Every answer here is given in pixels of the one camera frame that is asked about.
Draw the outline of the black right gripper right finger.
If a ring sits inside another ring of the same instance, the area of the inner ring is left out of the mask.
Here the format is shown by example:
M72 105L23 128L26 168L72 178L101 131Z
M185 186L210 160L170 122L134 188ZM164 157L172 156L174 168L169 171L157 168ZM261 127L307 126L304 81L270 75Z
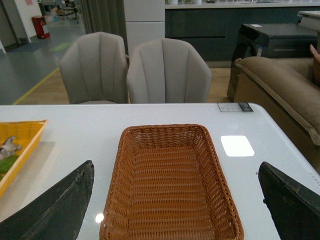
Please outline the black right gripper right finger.
M258 180L275 228L282 240L320 238L320 196L264 161Z

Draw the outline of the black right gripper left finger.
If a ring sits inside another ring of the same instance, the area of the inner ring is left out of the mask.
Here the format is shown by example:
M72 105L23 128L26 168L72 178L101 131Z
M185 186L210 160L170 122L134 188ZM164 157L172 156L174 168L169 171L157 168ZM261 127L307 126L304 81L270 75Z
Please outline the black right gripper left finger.
M95 168L87 160L0 223L2 240L75 240L91 199Z

